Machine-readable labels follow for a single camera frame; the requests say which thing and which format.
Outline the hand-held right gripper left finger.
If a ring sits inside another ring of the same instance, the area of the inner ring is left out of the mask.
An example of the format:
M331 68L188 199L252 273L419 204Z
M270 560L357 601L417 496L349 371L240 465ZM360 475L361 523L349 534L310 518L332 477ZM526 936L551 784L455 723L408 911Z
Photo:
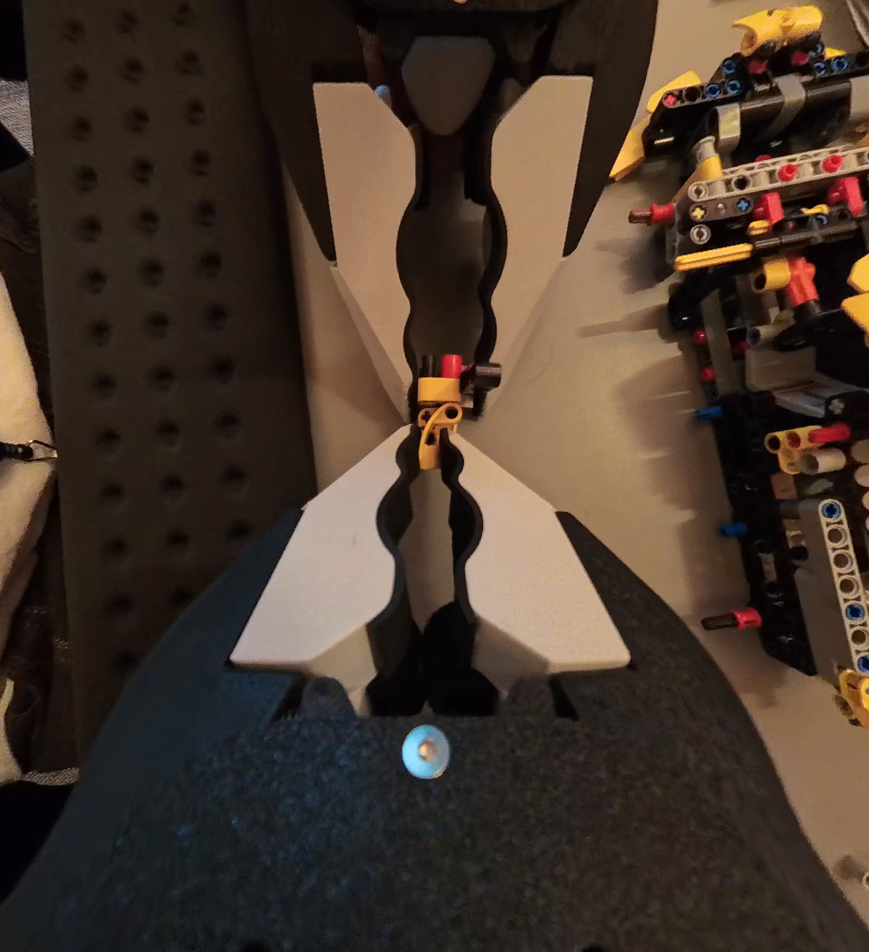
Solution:
M414 480L415 428L402 427L303 507L234 666L333 679L370 705L369 685L393 679L412 637L399 544Z

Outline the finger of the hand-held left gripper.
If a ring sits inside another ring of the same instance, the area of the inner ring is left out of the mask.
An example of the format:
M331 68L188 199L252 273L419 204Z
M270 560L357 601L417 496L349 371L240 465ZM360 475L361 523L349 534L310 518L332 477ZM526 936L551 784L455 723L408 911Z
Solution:
M536 309L564 258L593 80L547 75L501 82L478 142L475 182L485 191L482 313L474 362L500 367L498 387L475 399L493 409L512 382Z
M415 138L369 85L315 83L312 94L333 228L333 279L382 387L407 422L411 304L397 245L416 194Z

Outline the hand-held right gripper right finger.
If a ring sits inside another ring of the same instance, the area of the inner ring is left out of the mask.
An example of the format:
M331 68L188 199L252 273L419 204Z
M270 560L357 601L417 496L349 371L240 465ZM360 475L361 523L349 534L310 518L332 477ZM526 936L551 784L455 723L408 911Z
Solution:
M465 438L443 435L440 450L454 597L473 628L472 667L500 691L626 667L631 651L561 514Z

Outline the yellow curved toy piece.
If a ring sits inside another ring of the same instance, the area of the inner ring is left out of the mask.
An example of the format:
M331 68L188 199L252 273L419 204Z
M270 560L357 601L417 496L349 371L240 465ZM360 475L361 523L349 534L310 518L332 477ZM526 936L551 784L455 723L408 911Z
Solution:
M421 430L418 463L422 471L438 470L441 465L441 437L456 433L463 418L463 408L457 402L445 402L420 410L417 425Z

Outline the yellow toy brick assembly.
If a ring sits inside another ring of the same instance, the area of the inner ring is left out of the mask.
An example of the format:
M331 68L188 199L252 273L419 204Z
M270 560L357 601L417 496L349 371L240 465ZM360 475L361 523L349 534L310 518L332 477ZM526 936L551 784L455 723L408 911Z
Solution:
M459 353L427 354L418 364L415 405L420 411L455 403L464 413L479 418L502 378L500 363L467 362Z

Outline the yellow toy car model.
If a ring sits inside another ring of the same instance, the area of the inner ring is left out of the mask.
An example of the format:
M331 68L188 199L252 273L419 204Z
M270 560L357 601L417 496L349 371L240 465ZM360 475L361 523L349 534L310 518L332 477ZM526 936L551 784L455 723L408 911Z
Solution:
M869 730L869 45L820 6L773 6L710 78L656 91L611 177L681 161L631 224L663 239L668 323L690 335L749 589L702 619L831 684Z

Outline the dark perforated pad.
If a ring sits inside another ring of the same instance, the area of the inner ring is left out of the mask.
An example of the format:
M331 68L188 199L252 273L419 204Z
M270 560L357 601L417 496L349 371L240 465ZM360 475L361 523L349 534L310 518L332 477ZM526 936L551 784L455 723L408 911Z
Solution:
M243 2L25 2L78 749L315 489Z

